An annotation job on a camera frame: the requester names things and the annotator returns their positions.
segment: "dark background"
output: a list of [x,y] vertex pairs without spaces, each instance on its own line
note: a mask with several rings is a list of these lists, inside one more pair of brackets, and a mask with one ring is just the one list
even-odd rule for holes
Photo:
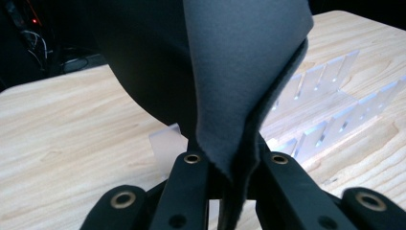
[[[0,0],[0,92],[30,81],[105,64],[86,19],[82,0]],[[13,3],[24,23],[14,22],[7,4]],[[346,11],[406,30],[406,0],[309,0],[313,14]],[[41,25],[33,23],[33,18]],[[40,35],[35,49],[21,31]]]

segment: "wooden table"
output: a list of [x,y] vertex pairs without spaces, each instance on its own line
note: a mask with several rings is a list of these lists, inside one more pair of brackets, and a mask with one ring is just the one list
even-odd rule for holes
[[[344,89],[357,98],[406,74],[406,32],[341,11],[315,16],[299,68],[361,51]],[[406,208],[406,90],[378,121],[305,165],[339,196],[368,187]],[[148,141],[164,126],[124,92],[108,66],[0,94],[0,229],[79,229],[106,191],[162,181]],[[258,229],[255,203],[239,229]]]

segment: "screw hole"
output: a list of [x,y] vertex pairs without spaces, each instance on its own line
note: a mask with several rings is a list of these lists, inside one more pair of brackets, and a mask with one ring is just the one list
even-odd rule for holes
[[288,160],[286,157],[281,156],[281,155],[273,155],[272,156],[272,161],[274,163],[280,164],[280,165],[284,165],[287,164]]
[[337,229],[338,224],[337,222],[334,221],[334,219],[326,217],[326,216],[321,216],[319,217],[319,224],[325,229]]
[[124,209],[135,201],[135,194],[130,191],[116,193],[110,200],[110,205],[115,209]]
[[175,215],[169,219],[169,225],[172,228],[182,228],[186,224],[186,218],[183,215]]
[[386,204],[376,195],[361,192],[358,193],[355,198],[360,204],[368,209],[377,212],[382,212],[387,209]]
[[200,159],[200,156],[199,155],[196,155],[196,154],[190,154],[190,155],[187,155],[187,156],[185,156],[185,158],[183,158],[184,160],[185,160],[185,162],[186,163],[188,163],[188,164],[196,164],[197,162],[199,162],[201,159]]

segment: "metal grommet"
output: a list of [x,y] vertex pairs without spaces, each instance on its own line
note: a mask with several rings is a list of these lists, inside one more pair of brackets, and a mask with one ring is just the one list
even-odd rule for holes
[[115,209],[124,209],[135,201],[135,194],[130,191],[116,193],[110,200],[110,205]]
[[289,160],[286,157],[277,154],[272,155],[272,161],[280,165],[285,165],[287,164],[287,162],[289,162]]
[[183,158],[183,160],[188,164],[196,164],[201,160],[199,155],[196,154],[189,154]]
[[359,192],[355,198],[364,207],[376,212],[383,212],[387,209],[386,204],[376,195]]

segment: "gray fabric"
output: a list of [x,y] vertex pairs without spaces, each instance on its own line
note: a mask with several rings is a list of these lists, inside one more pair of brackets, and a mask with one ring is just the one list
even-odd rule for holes
[[305,40],[311,13],[305,0],[193,0],[184,1],[184,11],[197,141],[233,181],[247,117]]

